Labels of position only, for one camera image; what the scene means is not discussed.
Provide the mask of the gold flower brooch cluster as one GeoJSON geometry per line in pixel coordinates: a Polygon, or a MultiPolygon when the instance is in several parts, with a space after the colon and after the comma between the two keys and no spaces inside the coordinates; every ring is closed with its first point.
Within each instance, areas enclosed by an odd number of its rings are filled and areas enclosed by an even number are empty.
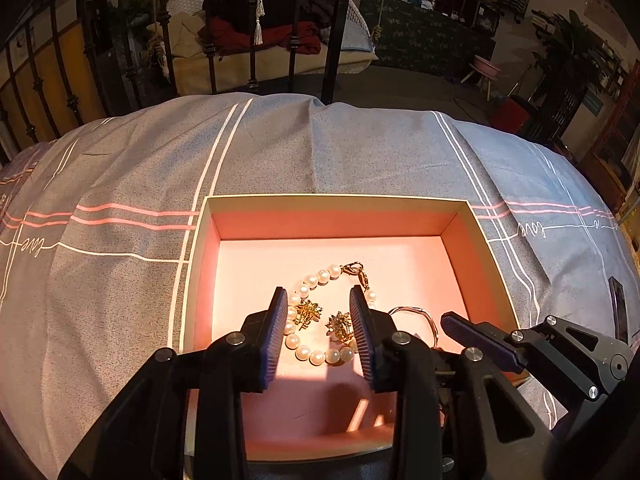
{"type": "MultiPolygon", "coordinates": [[[[306,330],[312,323],[322,320],[322,307],[309,299],[303,299],[295,307],[293,324],[300,330],[306,330]]],[[[348,313],[338,311],[331,314],[326,321],[326,336],[341,344],[350,344],[355,338],[352,319],[348,313]]]]}

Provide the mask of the thin silver bangle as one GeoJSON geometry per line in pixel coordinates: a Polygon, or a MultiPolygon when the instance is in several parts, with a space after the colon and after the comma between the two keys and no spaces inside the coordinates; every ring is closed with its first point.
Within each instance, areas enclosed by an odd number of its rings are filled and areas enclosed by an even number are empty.
{"type": "Polygon", "coordinates": [[[418,337],[432,348],[439,347],[439,326],[424,308],[398,306],[391,308],[388,314],[400,330],[418,337]]]}

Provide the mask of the open pink-lined cardboard box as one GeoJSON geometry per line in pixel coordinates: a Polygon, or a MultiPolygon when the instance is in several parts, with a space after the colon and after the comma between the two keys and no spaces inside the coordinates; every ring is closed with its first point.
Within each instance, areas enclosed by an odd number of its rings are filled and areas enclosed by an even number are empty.
{"type": "Polygon", "coordinates": [[[386,448],[395,398],[364,378],[349,294],[398,330],[452,353],[440,317],[502,330],[518,319],[496,257],[463,200],[370,195],[209,196],[188,272],[184,351],[206,348],[288,296],[276,374],[241,398],[254,462],[318,460],[386,448]]]}

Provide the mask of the black smartphone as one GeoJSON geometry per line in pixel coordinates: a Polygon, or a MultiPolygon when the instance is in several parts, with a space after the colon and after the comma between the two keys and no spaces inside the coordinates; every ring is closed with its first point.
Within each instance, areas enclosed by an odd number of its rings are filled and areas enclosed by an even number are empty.
{"type": "Polygon", "coordinates": [[[610,276],[608,278],[608,287],[610,288],[612,301],[615,338],[628,344],[628,318],[623,285],[614,276],[610,276]]]}

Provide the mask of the grey striped bed cover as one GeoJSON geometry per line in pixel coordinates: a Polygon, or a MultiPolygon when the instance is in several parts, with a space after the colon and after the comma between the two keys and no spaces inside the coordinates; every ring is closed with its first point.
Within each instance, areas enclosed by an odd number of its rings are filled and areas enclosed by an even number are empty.
{"type": "Polygon", "coordinates": [[[465,200],[518,322],[556,314],[612,334],[616,280],[639,335],[631,249],[548,148],[436,110],[185,96],[88,122],[1,171],[1,411],[46,478],[144,360],[178,344],[204,198],[284,193],[465,200]]]}

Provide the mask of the pink stool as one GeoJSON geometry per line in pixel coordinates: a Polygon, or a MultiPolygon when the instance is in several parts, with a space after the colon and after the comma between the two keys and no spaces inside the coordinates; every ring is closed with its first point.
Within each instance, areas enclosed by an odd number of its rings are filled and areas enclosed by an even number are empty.
{"type": "Polygon", "coordinates": [[[460,84],[465,84],[475,74],[480,75],[480,83],[486,86],[486,101],[489,101],[491,96],[491,87],[500,75],[500,68],[486,60],[486,58],[482,58],[478,55],[474,56],[471,68],[472,70],[462,78],[460,84]]]}

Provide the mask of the red cloth on chair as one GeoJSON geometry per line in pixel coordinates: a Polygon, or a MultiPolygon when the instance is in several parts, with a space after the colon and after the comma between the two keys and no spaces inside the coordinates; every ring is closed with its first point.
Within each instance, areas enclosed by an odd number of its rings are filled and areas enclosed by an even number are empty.
{"type": "MultiPolygon", "coordinates": [[[[255,50],[266,50],[274,47],[290,50],[293,25],[281,25],[264,28],[262,43],[255,42],[255,50]]],[[[201,40],[213,40],[216,51],[221,55],[247,53],[250,50],[250,36],[238,32],[233,26],[221,18],[211,18],[199,31],[201,40]]],[[[302,21],[297,25],[297,50],[303,55],[317,55],[321,51],[320,32],[313,22],[302,21]]]]}

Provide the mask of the white wicker hanging chair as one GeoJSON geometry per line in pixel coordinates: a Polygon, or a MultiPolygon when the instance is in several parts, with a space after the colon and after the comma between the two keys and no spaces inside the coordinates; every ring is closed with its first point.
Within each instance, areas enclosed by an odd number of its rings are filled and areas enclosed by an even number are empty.
{"type": "Polygon", "coordinates": [[[248,0],[168,0],[175,82],[212,94],[294,74],[321,74],[335,0],[264,0],[262,43],[250,54],[248,0]]]}

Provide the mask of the dark green patterned sofa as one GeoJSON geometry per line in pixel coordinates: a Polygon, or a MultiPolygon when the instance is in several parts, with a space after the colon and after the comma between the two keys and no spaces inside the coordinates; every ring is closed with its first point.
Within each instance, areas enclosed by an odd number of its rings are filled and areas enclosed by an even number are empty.
{"type": "Polygon", "coordinates": [[[489,61],[496,42],[489,32],[400,0],[360,0],[358,8],[375,41],[378,66],[461,79],[477,56],[489,61]]]}

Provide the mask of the black iron bed frame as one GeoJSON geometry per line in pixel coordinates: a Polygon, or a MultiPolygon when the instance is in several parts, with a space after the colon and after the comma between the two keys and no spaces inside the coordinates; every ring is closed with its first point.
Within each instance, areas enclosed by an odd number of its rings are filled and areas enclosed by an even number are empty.
{"type": "MultiPolygon", "coordinates": [[[[169,43],[168,0],[41,0],[1,45],[1,156],[59,138],[90,120],[122,115],[178,93],[169,43]]],[[[250,54],[262,43],[264,0],[248,0],[250,54]]],[[[231,91],[295,92],[307,76],[334,98],[337,76],[372,61],[358,44],[366,30],[352,0],[335,0],[329,52],[321,74],[294,74],[231,91]]]]}

